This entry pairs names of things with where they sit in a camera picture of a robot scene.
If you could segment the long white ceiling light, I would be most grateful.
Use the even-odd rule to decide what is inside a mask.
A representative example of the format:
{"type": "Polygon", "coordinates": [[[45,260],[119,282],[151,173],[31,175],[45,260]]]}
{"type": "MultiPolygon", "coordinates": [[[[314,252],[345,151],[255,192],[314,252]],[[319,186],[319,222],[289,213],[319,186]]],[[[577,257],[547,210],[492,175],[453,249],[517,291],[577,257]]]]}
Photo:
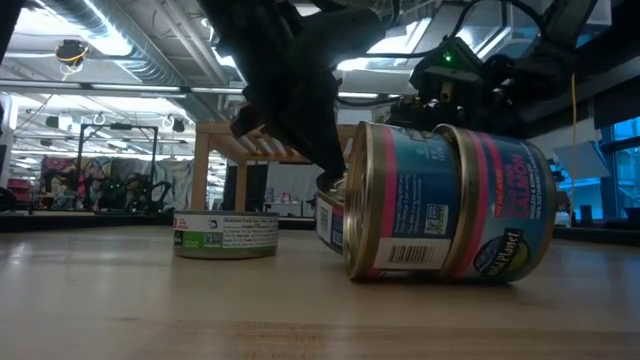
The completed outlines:
{"type": "Polygon", "coordinates": [[[141,84],[113,84],[90,83],[70,81],[39,81],[0,79],[0,89],[19,92],[21,90],[34,90],[42,93],[89,93],[100,92],[107,96],[116,93],[133,93],[135,96],[150,97],[184,97],[189,94],[232,95],[243,94],[242,88],[216,87],[216,86],[167,86],[167,85],[141,85],[141,84]]]}

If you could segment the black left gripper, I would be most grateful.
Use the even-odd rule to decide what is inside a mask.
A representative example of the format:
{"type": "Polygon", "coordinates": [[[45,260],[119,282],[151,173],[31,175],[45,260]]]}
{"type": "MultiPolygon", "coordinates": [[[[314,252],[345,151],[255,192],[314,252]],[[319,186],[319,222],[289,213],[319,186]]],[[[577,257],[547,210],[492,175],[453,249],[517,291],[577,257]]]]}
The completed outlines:
{"type": "Polygon", "coordinates": [[[369,8],[312,0],[303,16],[291,0],[197,0],[218,40],[244,75],[248,102],[231,122],[239,138],[261,128],[331,175],[346,169],[334,105],[337,65],[385,36],[369,8]]]}

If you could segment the colourful patterned cloth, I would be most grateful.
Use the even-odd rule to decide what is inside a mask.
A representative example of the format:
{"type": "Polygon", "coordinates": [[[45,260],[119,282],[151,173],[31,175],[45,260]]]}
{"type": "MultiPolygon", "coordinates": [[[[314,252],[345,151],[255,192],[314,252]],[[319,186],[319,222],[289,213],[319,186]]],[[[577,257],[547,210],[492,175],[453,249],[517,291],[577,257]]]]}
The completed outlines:
{"type": "Polygon", "coordinates": [[[112,158],[44,156],[38,192],[39,205],[49,210],[98,211],[103,181],[111,175],[112,158]]]}

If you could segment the green white tuna can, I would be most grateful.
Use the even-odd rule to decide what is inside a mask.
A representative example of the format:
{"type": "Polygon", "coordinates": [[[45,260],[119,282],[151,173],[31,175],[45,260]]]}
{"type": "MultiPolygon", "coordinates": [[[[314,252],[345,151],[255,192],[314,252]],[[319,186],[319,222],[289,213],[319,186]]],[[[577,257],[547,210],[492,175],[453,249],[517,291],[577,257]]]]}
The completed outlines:
{"type": "Polygon", "coordinates": [[[279,215],[264,212],[176,211],[173,252],[194,259],[251,259],[274,256],[279,215]]]}

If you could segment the black yellow ceiling device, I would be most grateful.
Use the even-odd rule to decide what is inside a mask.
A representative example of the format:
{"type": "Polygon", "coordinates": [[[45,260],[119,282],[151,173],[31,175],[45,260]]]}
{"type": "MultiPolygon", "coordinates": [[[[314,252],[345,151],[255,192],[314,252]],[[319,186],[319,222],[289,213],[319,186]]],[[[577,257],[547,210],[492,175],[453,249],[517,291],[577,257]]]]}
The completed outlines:
{"type": "Polygon", "coordinates": [[[54,50],[54,57],[70,67],[80,66],[90,48],[80,40],[64,39],[54,50]]]}

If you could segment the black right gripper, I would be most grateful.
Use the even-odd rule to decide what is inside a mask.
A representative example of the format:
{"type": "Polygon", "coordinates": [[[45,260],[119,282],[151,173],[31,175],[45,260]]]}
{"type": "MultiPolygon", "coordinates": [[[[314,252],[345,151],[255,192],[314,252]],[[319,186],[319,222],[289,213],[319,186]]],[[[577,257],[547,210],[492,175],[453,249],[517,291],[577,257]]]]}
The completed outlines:
{"type": "Polygon", "coordinates": [[[499,69],[482,61],[460,38],[449,38],[426,52],[413,69],[415,95],[390,107],[389,125],[426,128],[448,124],[460,128],[494,128],[499,69]]]}

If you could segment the white angled panel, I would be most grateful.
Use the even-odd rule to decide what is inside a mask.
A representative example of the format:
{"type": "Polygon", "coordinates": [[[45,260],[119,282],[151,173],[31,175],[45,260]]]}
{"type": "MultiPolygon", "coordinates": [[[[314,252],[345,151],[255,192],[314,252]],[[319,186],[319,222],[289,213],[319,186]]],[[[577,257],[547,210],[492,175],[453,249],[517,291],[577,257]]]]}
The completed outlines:
{"type": "Polygon", "coordinates": [[[595,141],[558,147],[554,149],[554,153],[558,163],[573,180],[610,176],[604,155],[595,141]]]}

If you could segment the black upright panel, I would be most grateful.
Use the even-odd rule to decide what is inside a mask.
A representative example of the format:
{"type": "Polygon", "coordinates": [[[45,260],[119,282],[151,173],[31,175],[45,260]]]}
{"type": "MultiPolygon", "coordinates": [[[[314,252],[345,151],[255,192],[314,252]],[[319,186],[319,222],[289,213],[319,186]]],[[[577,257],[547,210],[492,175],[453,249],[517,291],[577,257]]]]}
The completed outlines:
{"type": "MultiPolygon", "coordinates": [[[[262,212],[264,195],[266,191],[267,164],[249,165],[247,167],[245,210],[249,212],[262,212]]],[[[221,209],[233,211],[235,209],[237,166],[228,166],[221,209]]]]}

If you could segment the black metal frame rig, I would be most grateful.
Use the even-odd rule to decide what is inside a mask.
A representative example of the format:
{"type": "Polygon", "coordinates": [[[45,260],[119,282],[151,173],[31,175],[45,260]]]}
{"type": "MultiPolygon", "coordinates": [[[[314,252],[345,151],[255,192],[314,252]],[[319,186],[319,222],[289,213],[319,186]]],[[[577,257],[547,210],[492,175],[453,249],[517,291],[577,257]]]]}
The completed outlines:
{"type": "Polygon", "coordinates": [[[156,215],[169,186],[157,182],[159,129],[127,123],[83,124],[76,157],[75,193],[86,210],[108,215],[156,215]],[[132,137],[105,138],[103,131],[139,131],[144,148],[132,137]]]}

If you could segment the wooden slatted shelf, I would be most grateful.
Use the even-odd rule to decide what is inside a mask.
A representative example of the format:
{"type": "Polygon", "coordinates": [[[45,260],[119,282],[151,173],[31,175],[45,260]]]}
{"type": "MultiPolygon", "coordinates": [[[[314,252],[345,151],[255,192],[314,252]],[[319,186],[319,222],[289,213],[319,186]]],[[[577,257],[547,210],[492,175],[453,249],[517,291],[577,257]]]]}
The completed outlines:
{"type": "Polygon", "coordinates": [[[236,212],[244,212],[249,161],[309,163],[301,153],[271,137],[262,127],[236,138],[229,123],[201,122],[196,125],[191,209],[204,210],[207,197],[209,153],[215,151],[235,162],[236,212]]]}

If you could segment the blue pink salmon can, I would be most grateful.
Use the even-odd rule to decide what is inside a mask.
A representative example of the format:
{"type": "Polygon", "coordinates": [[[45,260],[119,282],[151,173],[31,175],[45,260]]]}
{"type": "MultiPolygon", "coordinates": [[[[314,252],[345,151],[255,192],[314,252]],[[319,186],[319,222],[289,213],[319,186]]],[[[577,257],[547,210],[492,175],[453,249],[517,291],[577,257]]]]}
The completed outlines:
{"type": "Polygon", "coordinates": [[[343,254],[346,175],[333,178],[323,172],[316,179],[315,232],[338,255],[343,254]]]}
{"type": "Polygon", "coordinates": [[[526,140],[441,124],[458,152],[460,213],[440,276],[506,283],[529,275],[552,237],[556,187],[544,154],[526,140]]]}
{"type": "Polygon", "coordinates": [[[460,197],[459,164],[442,136],[360,123],[345,185],[348,277],[436,275],[452,246],[460,197]]]}

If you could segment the red storage box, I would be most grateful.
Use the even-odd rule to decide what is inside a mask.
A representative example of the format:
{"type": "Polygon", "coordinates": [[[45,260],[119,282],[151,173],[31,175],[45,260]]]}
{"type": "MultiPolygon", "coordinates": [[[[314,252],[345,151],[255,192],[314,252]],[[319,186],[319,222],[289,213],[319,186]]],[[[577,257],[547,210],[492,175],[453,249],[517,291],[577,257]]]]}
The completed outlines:
{"type": "Polygon", "coordinates": [[[8,190],[16,197],[16,200],[20,204],[26,204],[31,201],[32,184],[29,180],[9,178],[8,190]]]}

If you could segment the blue lit window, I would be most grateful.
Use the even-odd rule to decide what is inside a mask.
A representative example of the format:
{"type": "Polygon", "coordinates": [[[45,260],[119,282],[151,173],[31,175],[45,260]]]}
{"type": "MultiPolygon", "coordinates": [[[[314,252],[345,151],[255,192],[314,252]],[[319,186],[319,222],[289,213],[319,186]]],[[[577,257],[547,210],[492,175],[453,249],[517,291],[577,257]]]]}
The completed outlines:
{"type": "Polygon", "coordinates": [[[604,219],[626,219],[628,209],[640,212],[640,116],[610,125],[601,134],[610,171],[602,179],[604,219]]]}

